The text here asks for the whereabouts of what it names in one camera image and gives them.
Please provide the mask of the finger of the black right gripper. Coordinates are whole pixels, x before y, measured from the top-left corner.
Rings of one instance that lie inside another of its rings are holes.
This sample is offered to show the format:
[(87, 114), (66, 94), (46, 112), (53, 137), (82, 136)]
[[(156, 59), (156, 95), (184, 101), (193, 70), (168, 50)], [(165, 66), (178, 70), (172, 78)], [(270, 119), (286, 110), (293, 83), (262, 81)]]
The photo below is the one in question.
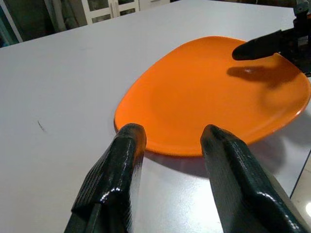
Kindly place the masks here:
[(271, 56), (280, 51), (281, 40), (282, 30), (252, 39), (236, 47), (232, 51), (232, 58), (244, 61)]

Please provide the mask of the orange plate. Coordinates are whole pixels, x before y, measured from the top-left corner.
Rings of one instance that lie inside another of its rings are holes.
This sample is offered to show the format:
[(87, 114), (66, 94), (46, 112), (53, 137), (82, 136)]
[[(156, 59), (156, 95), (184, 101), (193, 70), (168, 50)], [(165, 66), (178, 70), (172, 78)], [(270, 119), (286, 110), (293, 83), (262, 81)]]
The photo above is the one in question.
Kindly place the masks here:
[(144, 127), (146, 149), (200, 156), (204, 128), (215, 125), (255, 143), (296, 119), (311, 99), (306, 75), (279, 54), (236, 61), (241, 40), (207, 36), (189, 41), (149, 67), (114, 115), (117, 130)]

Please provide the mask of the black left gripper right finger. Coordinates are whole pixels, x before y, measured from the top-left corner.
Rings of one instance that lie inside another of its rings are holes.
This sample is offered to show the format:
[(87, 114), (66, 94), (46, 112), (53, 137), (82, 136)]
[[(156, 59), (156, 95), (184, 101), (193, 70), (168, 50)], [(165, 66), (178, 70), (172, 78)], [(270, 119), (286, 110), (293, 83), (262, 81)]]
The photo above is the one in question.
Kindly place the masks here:
[(224, 233), (307, 233), (280, 183), (242, 140), (207, 125), (201, 148)]

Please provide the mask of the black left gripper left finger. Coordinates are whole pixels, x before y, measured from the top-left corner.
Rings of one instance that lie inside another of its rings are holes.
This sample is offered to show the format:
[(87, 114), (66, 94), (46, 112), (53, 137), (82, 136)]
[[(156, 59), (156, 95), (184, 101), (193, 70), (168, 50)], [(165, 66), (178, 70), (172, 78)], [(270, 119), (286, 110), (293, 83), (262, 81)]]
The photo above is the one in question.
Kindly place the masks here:
[(64, 233), (134, 233), (146, 133), (129, 123), (86, 175)]

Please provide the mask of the white glass door cabinet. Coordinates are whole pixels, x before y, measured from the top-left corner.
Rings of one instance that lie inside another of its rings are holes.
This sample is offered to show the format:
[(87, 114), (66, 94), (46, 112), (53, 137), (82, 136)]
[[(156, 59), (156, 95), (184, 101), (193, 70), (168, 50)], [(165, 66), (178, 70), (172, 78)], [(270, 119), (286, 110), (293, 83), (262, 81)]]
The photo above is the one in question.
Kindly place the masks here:
[(139, 0), (81, 0), (88, 25), (139, 11)]

